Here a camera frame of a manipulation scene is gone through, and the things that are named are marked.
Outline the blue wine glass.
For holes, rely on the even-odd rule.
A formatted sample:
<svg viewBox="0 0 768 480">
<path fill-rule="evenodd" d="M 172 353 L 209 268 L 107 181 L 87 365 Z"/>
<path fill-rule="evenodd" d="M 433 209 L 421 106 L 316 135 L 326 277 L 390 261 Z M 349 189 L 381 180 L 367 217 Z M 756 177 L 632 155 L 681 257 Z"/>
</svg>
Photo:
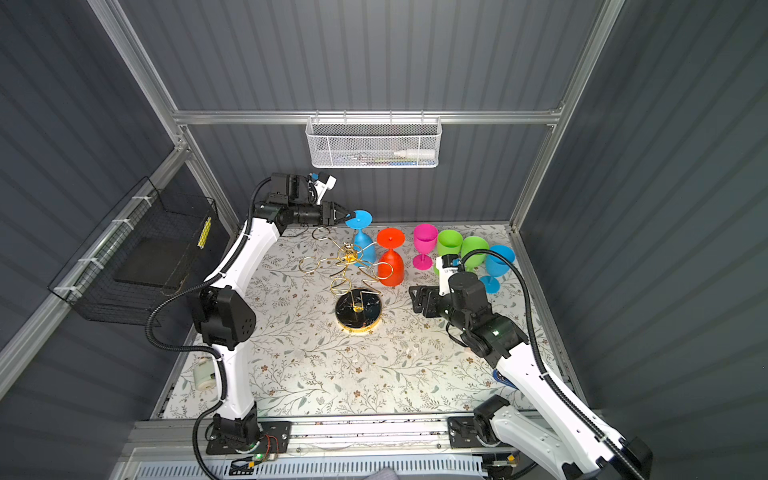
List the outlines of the blue wine glass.
<svg viewBox="0 0 768 480">
<path fill-rule="evenodd" d="M 372 215 L 366 210 L 356 210 L 355 216 L 346 221 L 346 225 L 355 231 L 353 246 L 358 258 L 356 263 L 359 267 L 376 262 L 375 242 L 364 231 L 372 223 Z"/>
<path fill-rule="evenodd" d="M 516 255 L 513 249 L 509 246 L 494 245 L 490 250 L 500 254 L 510 263 L 515 261 Z M 509 271 L 509 267 L 503 260 L 494 255 L 490 255 L 486 256 L 485 269 L 486 274 L 480 278 L 480 281 L 484 284 L 487 294 L 496 294 L 501 288 L 499 278 Z"/>
</svg>

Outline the red wine glass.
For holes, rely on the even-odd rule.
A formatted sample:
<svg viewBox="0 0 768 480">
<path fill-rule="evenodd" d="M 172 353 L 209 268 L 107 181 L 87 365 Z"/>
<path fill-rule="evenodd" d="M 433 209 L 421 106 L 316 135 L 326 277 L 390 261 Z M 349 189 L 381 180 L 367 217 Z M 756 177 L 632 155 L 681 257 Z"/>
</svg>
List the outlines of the red wine glass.
<svg viewBox="0 0 768 480">
<path fill-rule="evenodd" d="M 386 228 L 376 238 L 377 244 L 384 249 L 377 265 L 377 277 L 382 285 L 396 287 L 404 281 L 405 266 L 401 255 L 396 251 L 405 243 L 405 234 L 397 228 Z"/>
</svg>

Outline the green wine glass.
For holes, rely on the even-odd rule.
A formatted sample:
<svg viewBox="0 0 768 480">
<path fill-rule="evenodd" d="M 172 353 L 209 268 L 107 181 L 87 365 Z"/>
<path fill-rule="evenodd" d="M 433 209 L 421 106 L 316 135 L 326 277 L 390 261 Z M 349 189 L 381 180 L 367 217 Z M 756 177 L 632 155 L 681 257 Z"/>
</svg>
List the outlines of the green wine glass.
<svg viewBox="0 0 768 480">
<path fill-rule="evenodd" d="M 477 267 L 485 262 L 485 250 L 489 249 L 488 242 L 479 236 L 469 236 L 463 240 L 460 250 L 460 258 L 463 261 L 464 269 L 473 272 Z"/>
<path fill-rule="evenodd" d="M 433 270 L 438 273 L 438 267 L 442 264 L 440 258 L 444 255 L 459 255 L 463 245 L 464 237 L 456 230 L 443 230 L 437 237 L 437 256 Z"/>
</svg>

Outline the magenta wine glass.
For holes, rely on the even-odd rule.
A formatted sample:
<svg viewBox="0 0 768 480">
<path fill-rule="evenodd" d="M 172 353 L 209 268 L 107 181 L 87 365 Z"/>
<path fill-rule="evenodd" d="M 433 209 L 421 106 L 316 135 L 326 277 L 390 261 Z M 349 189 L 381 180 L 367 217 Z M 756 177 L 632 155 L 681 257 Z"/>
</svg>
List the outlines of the magenta wine glass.
<svg viewBox="0 0 768 480">
<path fill-rule="evenodd" d="M 421 271 L 428 270 L 433 265 L 431 253 L 436 247 L 438 229 L 432 224 L 420 224 L 413 232 L 414 246 L 418 255 L 413 259 L 413 266 Z"/>
</svg>

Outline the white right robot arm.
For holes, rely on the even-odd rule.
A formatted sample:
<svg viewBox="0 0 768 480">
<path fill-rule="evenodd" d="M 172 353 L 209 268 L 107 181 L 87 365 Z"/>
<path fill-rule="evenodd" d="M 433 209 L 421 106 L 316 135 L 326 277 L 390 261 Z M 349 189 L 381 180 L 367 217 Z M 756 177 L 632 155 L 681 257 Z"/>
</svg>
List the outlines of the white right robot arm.
<svg viewBox="0 0 768 480">
<path fill-rule="evenodd" d="M 455 272 L 437 286 L 412 286 L 409 295 L 415 313 L 459 329 L 461 343 L 510 381 L 548 424 L 536 424 L 495 395 L 474 410 L 482 443 L 513 446 L 557 479 L 650 477 L 650 448 L 607 424 L 552 374 L 535 338 L 493 311 L 475 274 Z"/>
</svg>

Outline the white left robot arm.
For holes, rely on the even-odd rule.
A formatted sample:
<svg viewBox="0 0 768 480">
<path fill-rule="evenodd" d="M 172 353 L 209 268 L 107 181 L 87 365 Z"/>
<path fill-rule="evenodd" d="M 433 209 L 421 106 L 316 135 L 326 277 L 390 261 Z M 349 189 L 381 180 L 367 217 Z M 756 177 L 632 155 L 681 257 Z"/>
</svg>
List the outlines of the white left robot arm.
<svg viewBox="0 0 768 480">
<path fill-rule="evenodd" d="M 248 284 L 287 227 L 329 227 L 355 217 L 354 212 L 324 198 L 335 184 L 336 178 L 325 173 L 274 173 L 259 182 L 235 243 L 198 295 L 194 325 L 204 345 L 213 350 L 219 394 L 212 433 L 235 450 L 252 450 L 262 438 L 244 357 L 257 320 L 245 300 Z"/>
</svg>

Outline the gold wine glass rack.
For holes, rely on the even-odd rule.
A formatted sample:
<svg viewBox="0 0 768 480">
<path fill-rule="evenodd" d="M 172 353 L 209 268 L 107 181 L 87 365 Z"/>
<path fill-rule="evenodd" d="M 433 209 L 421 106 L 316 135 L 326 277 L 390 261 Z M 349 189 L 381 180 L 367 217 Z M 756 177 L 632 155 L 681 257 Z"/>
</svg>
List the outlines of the gold wine glass rack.
<svg viewBox="0 0 768 480">
<path fill-rule="evenodd" d="M 368 262 L 363 254 L 372 248 L 355 246 L 353 243 L 338 243 L 331 237 L 328 227 L 316 227 L 312 239 L 330 241 L 337 252 L 333 256 L 316 258 L 307 256 L 298 263 L 299 271 L 305 275 L 318 273 L 323 267 L 334 267 L 336 271 L 325 273 L 330 279 L 329 290 L 336 297 L 334 317 L 347 333 L 368 334 L 381 321 L 383 312 L 382 292 L 374 283 L 388 280 L 395 273 L 389 262 Z"/>
</svg>

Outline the blue stapler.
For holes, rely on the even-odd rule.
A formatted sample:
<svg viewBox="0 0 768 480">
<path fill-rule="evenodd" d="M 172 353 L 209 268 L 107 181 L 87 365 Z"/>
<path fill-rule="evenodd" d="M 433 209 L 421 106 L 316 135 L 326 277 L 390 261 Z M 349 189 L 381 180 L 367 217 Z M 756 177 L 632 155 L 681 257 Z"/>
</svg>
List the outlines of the blue stapler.
<svg viewBox="0 0 768 480">
<path fill-rule="evenodd" d="M 498 383 L 503 384 L 506 387 L 513 388 L 513 389 L 517 388 L 517 386 L 513 382 L 511 382 L 504 375 L 502 375 L 497 369 L 494 369 L 492 371 L 492 376 L 493 376 L 495 381 L 497 381 Z"/>
</svg>

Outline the white tube in basket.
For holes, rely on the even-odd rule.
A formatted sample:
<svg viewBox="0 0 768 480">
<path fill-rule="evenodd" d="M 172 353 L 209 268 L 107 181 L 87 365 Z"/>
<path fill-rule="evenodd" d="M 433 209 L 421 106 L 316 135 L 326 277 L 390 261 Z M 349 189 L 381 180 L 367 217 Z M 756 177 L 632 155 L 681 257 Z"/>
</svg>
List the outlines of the white tube in basket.
<svg viewBox="0 0 768 480">
<path fill-rule="evenodd" d="M 395 158 L 402 158 L 408 161 L 434 161 L 437 153 L 434 149 L 405 149 L 393 152 Z"/>
</svg>

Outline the yellow marker pen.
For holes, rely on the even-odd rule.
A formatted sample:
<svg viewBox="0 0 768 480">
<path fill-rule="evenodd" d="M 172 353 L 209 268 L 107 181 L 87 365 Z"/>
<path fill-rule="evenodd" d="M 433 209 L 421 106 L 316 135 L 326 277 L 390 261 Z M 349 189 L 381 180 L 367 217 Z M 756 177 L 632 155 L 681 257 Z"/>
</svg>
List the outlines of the yellow marker pen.
<svg viewBox="0 0 768 480">
<path fill-rule="evenodd" d="M 202 227 L 201 227 L 201 231 L 200 231 L 200 234 L 199 234 L 199 237 L 198 237 L 197 247 L 199 249 L 204 249 L 205 248 L 206 242 L 207 242 L 210 230 L 211 230 L 211 226 L 212 226 L 212 218 L 211 217 L 207 217 L 206 220 L 204 221 Z"/>
</svg>

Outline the floral table mat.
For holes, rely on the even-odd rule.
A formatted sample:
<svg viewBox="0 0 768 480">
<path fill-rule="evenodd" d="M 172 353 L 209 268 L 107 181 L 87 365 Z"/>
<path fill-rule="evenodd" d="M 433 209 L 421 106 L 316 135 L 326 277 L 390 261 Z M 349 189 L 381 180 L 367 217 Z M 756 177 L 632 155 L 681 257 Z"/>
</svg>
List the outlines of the floral table mat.
<svg viewBox="0 0 768 480">
<path fill-rule="evenodd" d="M 434 285 L 431 270 L 408 267 L 404 283 L 380 290 L 379 322 L 364 334 L 337 322 L 330 288 L 337 244 L 292 227 L 269 250 L 246 299 L 257 316 L 238 381 L 263 417 L 469 411 L 494 394 L 520 410 L 529 401 L 494 380 L 488 364 L 455 343 L 457 331 L 414 313 L 412 285 Z"/>
</svg>

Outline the white tape dispenser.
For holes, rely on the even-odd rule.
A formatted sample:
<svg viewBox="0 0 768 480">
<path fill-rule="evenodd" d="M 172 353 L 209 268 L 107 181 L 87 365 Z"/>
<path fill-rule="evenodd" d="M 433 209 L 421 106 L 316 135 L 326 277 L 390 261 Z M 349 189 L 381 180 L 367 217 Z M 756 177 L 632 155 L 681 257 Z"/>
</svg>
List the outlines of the white tape dispenser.
<svg viewBox="0 0 768 480">
<path fill-rule="evenodd" d="M 216 365 L 210 359 L 200 359 L 192 369 L 194 387 L 198 391 L 208 391 L 216 387 Z"/>
</svg>

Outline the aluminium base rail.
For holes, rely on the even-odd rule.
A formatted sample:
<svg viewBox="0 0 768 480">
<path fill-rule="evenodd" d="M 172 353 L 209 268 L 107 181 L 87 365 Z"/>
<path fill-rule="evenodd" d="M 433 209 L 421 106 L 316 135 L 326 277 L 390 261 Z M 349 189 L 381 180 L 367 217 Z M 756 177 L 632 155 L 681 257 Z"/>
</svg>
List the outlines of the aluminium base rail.
<svg viewBox="0 0 768 480">
<path fill-rule="evenodd" d="M 533 411 L 496 412 L 478 437 L 470 414 L 265 418 L 255 445 L 236 449 L 210 421 L 139 422 L 114 479 L 613 478 L 611 451 L 587 427 L 557 428 Z"/>
</svg>

